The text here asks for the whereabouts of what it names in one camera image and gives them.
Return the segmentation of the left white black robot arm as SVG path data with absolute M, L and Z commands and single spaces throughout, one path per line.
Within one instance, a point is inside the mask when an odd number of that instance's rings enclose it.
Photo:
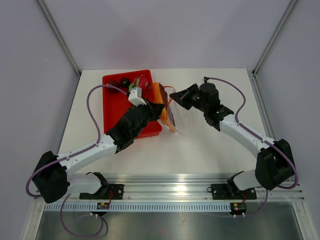
M 97 143 L 92 143 L 69 153 L 44 153 L 31 180 L 47 204 L 68 194 L 89 195 L 103 199 L 108 195 L 109 183 L 99 172 L 77 175 L 77 171 L 107 156 L 115 155 L 134 143 L 149 122 L 157 121 L 164 105 L 146 101 L 130 107 Z

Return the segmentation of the clear orange zip top bag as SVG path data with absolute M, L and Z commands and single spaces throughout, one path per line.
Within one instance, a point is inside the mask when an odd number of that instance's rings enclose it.
M 172 98 L 170 98 L 170 94 L 175 93 L 176 90 L 173 86 L 164 85 L 165 91 L 168 94 L 168 98 L 171 99 L 171 103 L 169 104 L 171 111 L 173 113 L 174 122 L 176 131 L 171 132 L 170 129 L 164 125 L 161 120 L 160 124 L 164 127 L 166 131 L 175 135 L 191 135 L 195 130 L 195 117 L 192 115 L 191 110 L 186 110 L 180 105 L 178 105 Z

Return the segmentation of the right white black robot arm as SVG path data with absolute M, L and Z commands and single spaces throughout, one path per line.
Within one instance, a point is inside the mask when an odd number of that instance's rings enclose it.
M 201 111 L 208 125 L 236 140 L 256 158 L 254 169 L 241 171 L 227 180 L 230 197 L 239 198 L 252 188 L 271 191 L 296 175 L 290 144 L 284 139 L 276 141 L 264 136 L 241 123 L 236 112 L 221 104 L 213 83 L 193 84 L 170 94 L 170 98 L 186 110 Z

